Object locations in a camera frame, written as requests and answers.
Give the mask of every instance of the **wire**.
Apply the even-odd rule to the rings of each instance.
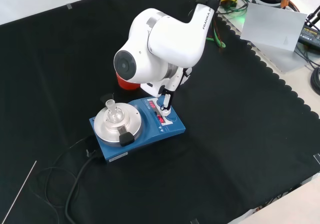
[[[293,11],[295,11],[295,12],[300,12],[298,7],[291,0],[289,0],[289,7],[292,8]]]
[[[81,167],[81,169],[80,169],[80,171],[79,171],[79,173],[78,173],[78,176],[76,177],[76,180],[75,180],[75,182],[74,182],[74,184],[73,184],[73,187],[71,188],[71,191],[70,191],[70,193],[69,193],[69,195],[68,195],[68,198],[67,198],[67,200],[66,200],[66,202],[65,202],[64,214],[65,214],[66,218],[69,220],[69,222],[70,222],[71,224],[76,224],[76,222],[75,222],[75,221],[72,219],[72,217],[70,217],[70,215],[69,215],[69,205],[70,205],[71,197],[72,197],[72,195],[73,195],[73,193],[74,193],[74,191],[75,191],[75,188],[76,188],[76,186],[77,186],[77,184],[78,184],[78,181],[79,181],[82,173],[84,172],[86,166],[87,166],[91,161],[93,161],[94,159],[97,159],[97,158],[98,158],[98,157],[96,157],[96,156],[90,157],[90,158],[85,162],[85,164]]]
[[[298,54],[296,51],[294,51],[297,55],[299,55],[301,58],[303,58],[306,62],[308,62],[311,67],[314,69],[314,71],[311,74],[311,78],[310,78],[310,85],[312,87],[312,89],[314,90],[315,93],[317,93],[318,95],[320,95],[320,65],[313,62],[312,60],[309,59],[308,56],[308,51],[305,51],[305,54],[302,53],[301,49],[296,46],[297,49],[299,50],[299,52],[302,54],[302,56],[300,54]]]
[[[320,79],[319,79],[319,75],[320,75],[320,68],[317,67],[312,72],[311,78],[310,78],[311,87],[314,90],[314,92],[317,93],[317,95],[320,95]]]
[[[77,141],[76,143],[74,143],[72,146],[70,146],[68,149],[64,150],[62,153],[60,153],[60,155],[55,159],[55,161],[53,162],[52,166],[55,166],[57,164],[57,162],[59,161],[59,159],[66,153],[68,152],[71,148],[73,148],[75,145],[77,145],[78,143],[82,142],[83,140],[87,139],[88,137],[85,137],[85,138],[82,138],[80,139],[79,141]],[[49,184],[49,179],[50,179],[50,176],[51,176],[51,173],[52,173],[52,170],[53,169],[50,169],[50,172],[49,174],[47,175],[46,179],[45,179],[45,184],[44,184],[44,196],[45,196],[45,200],[47,202],[49,202],[52,206],[54,206],[55,208],[64,208],[63,205],[55,205],[53,204],[49,198],[48,198],[48,184]]]
[[[313,23],[311,23],[309,19],[307,19],[306,21],[307,21],[307,23],[309,23],[309,25],[311,25],[311,27],[313,27],[316,30],[320,31],[320,29],[317,26],[315,26]]]
[[[249,1],[248,0],[242,0],[244,2],[244,5],[241,6],[240,8],[236,8],[236,9],[232,9],[231,6],[236,2],[237,0],[234,0],[228,7],[227,9],[229,9],[230,11],[228,12],[224,12],[224,13],[221,13],[221,12],[217,12],[218,14],[230,14],[230,13],[233,13],[233,12],[241,12],[241,11],[246,11],[247,8],[248,8],[248,5],[249,5]]]
[[[59,171],[64,171],[68,174],[70,174],[75,180],[77,179],[77,177],[75,176],[74,173],[72,173],[71,171],[67,170],[67,169],[64,169],[64,168],[61,168],[61,167],[54,167],[54,165],[57,164],[57,162],[60,160],[60,158],[67,152],[69,151],[71,148],[73,148],[75,145],[77,145],[78,143],[80,143],[81,141],[89,138],[90,136],[88,137],[85,137],[85,138],[82,138],[80,139],[79,141],[77,141],[76,143],[74,143],[72,146],[70,146],[69,148],[67,148],[66,150],[64,150],[62,153],[60,153],[60,155],[55,159],[55,161],[53,162],[53,166],[52,167],[49,167],[49,168],[44,168],[42,170],[40,170],[39,172],[37,172],[34,176],[37,177],[39,176],[41,173],[45,172],[45,171],[48,171],[50,170],[49,174],[47,175],[46,179],[45,179],[45,184],[44,184],[44,197],[41,197],[39,194],[37,194],[31,187],[31,183],[28,182],[28,187],[29,187],[29,190],[31,191],[32,194],[34,194],[37,198],[39,198],[40,200],[44,201],[48,206],[50,206],[53,210],[54,210],[54,213],[56,214],[56,217],[57,217],[57,223],[60,224],[60,219],[59,219],[59,214],[56,210],[56,208],[64,208],[64,206],[60,206],[60,205],[55,205],[53,204],[49,198],[48,198],[48,183],[49,183],[49,179],[50,179],[50,175],[52,173],[52,170],[59,170]],[[76,194],[75,194],[75,198],[77,197],[79,193],[79,186],[77,186],[77,191],[76,191]]]
[[[47,170],[52,170],[52,169],[57,169],[57,170],[60,170],[60,171],[64,171],[64,172],[70,174],[75,180],[77,179],[76,176],[75,176],[75,174],[73,174],[72,172],[70,172],[70,171],[67,170],[67,169],[59,168],[59,167],[44,168],[44,169],[40,170],[39,172],[37,172],[37,173],[35,174],[35,176],[38,176],[40,173],[45,172],[45,171],[47,171]],[[57,217],[57,223],[59,224],[59,223],[60,223],[60,218],[59,218],[59,214],[58,214],[57,210],[55,209],[55,206],[54,206],[51,202],[45,200],[45,199],[42,198],[40,195],[38,195],[38,194],[32,189],[32,187],[31,187],[31,185],[30,185],[30,182],[28,182],[28,186],[29,186],[29,190],[31,191],[32,194],[34,194],[34,195],[35,195],[37,198],[39,198],[40,200],[44,201],[47,205],[49,205],[49,206],[54,210],[54,212],[55,212],[55,214],[56,214],[56,217]]]

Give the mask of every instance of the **table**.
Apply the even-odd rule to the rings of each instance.
[[[83,0],[0,27],[1,217],[35,160],[34,172],[49,167],[93,133],[89,118],[102,109],[102,95],[115,93],[119,102],[146,96],[121,90],[112,64],[135,16],[154,7],[187,22],[194,1]],[[93,164],[72,202],[77,221],[225,224],[319,171],[318,116],[223,21],[218,26],[230,48],[207,42],[173,100],[186,132],[109,165]],[[77,173],[86,148],[80,143],[60,165]],[[73,179],[55,177],[49,195],[63,203]],[[41,193],[43,180],[31,181]],[[24,188],[6,222],[57,220]]]

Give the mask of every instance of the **black cable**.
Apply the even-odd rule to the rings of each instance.
[[[76,143],[74,143],[72,146],[70,146],[68,149],[66,149],[65,151],[63,151],[57,158],[56,160],[53,162],[53,166],[57,164],[57,162],[60,160],[60,158],[67,152],[69,151],[71,148],[73,148],[75,145],[77,145],[78,143],[80,143],[81,141],[87,139],[88,137],[85,137],[85,138],[82,138],[80,139],[79,141],[77,141]],[[45,188],[44,188],[44,197],[41,197],[39,194],[37,194],[31,187],[31,184],[30,182],[28,182],[28,186],[29,186],[29,190],[31,191],[32,194],[34,194],[37,198],[39,198],[40,200],[44,201],[48,206],[50,206],[53,210],[54,210],[54,213],[56,214],[57,216],[57,223],[60,224],[60,219],[59,219],[59,214],[56,210],[56,208],[63,208],[64,206],[60,206],[60,205],[55,205],[53,204],[49,198],[48,198],[48,183],[49,183],[49,180],[50,180],[50,175],[52,173],[52,170],[60,170],[60,171],[64,171],[68,174],[70,174],[75,180],[77,179],[75,174],[72,173],[71,171],[67,170],[67,169],[64,169],[64,168],[61,168],[61,167],[49,167],[49,168],[44,168],[42,170],[40,170],[39,172],[37,172],[34,176],[37,177],[39,174],[47,171],[47,170],[50,170],[49,174],[47,175],[46,179],[45,179]],[[74,198],[77,197],[79,193],[79,186],[77,186],[77,190],[76,190],[76,194],[74,195]]]
[[[37,172],[35,174],[35,176],[38,176],[40,173],[45,172],[47,170],[52,170],[52,169],[56,169],[56,170],[60,170],[60,171],[64,171],[68,174],[70,174],[75,180],[77,179],[75,174],[73,174],[71,171],[64,169],[64,168],[59,168],[59,167],[49,167],[49,168],[44,168],[42,170],[40,170],[39,172]],[[54,205],[51,202],[48,202],[47,200],[45,200],[44,198],[42,198],[40,195],[38,195],[31,187],[30,182],[28,182],[28,186],[29,186],[29,190],[31,191],[32,194],[34,194],[37,198],[39,198],[40,200],[44,201],[46,204],[48,204],[55,212],[56,217],[57,217],[57,223],[60,223],[60,219],[59,219],[59,214],[57,212],[57,210],[55,209]]]
[[[320,75],[320,68],[317,67],[312,72],[311,78],[310,78],[311,87],[314,90],[314,92],[316,92],[318,95],[320,95],[320,79],[319,79],[319,75]]]
[[[311,74],[310,85],[311,85],[312,89],[314,90],[314,92],[316,94],[320,95],[320,78],[319,78],[320,65],[309,59],[308,51],[306,51],[306,55],[304,55],[302,53],[301,49],[298,46],[296,46],[296,47],[299,50],[299,52],[303,55],[303,57],[301,55],[299,55],[296,51],[295,51],[295,53],[297,55],[299,55],[301,58],[303,58],[305,61],[307,61],[311,65],[311,67],[314,69],[314,71]]]
[[[70,217],[70,215],[69,215],[69,204],[70,204],[70,201],[71,201],[71,197],[72,197],[72,195],[73,195],[73,193],[74,193],[74,191],[75,191],[75,188],[76,188],[76,186],[77,186],[77,184],[78,184],[78,181],[79,181],[82,173],[84,172],[86,166],[87,166],[91,161],[93,161],[93,160],[96,159],[96,158],[98,158],[98,157],[96,157],[96,156],[90,157],[90,158],[85,162],[85,164],[81,167],[81,169],[80,169],[80,171],[79,171],[79,173],[78,173],[78,175],[77,175],[77,177],[76,177],[76,180],[75,180],[75,182],[74,182],[74,184],[73,184],[73,187],[71,188],[71,191],[70,191],[70,193],[69,193],[69,195],[68,195],[68,198],[67,198],[67,200],[66,200],[66,202],[65,202],[64,214],[65,214],[66,218],[69,220],[69,222],[70,222],[71,224],[76,224],[76,222],[75,222],[75,221]]]
[[[80,139],[79,141],[77,141],[76,143],[74,143],[72,146],[70,146],[68,149],[64,150],[62,153],[60,153],[60,155],[55,159],[55,161],[53,162],[52,166],[55,166],[57,164],[57,162],[59,161],[59,159],[66,153],[68,152],[71,148],[73,148],[75,145],[77,145],[78,143],[82,142],[83,140],[87,139],[88,137],[85,137],[85,138],[82,138]],[[49,174],[47,175],[46,179],[45,179],[45,184],[44,184],[44,197],[45,197],[45,200],[47,202],[49,202],[52,206],[54,206],[55,208],[64,208],[63,205],[55,205],[53,204],[49,198],[48,198],[48,184],[49,184],[49,179],[50,179],[50,176],[51,176],[51,173],[52,173],[52,169],[50,169],[50,172]]]
[[[320,31],[320,29],[319,29],[317,26],[315,26],[313,23],[311,23],[309,19],[307,19],[306,22],[309,23],[309,24],[308,24],[309,27],[313,27],[313,28],[315,28],[316,30]]]

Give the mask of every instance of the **orange cable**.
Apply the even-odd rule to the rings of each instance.
[[[282,0],[281,1],[281,8],[284,8],[284,7],[288,6],[288,5],[289,5],[289,0]]]

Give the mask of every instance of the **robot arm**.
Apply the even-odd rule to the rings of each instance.
[[[197,0],[189,23],[149,8],[134,19],[128,41],[115,54],[114,68],[122,79],[140,83],[154,97],[165,94],[164,116],[170,113],[173,92],[202,56],[219,4],[220,0]]]

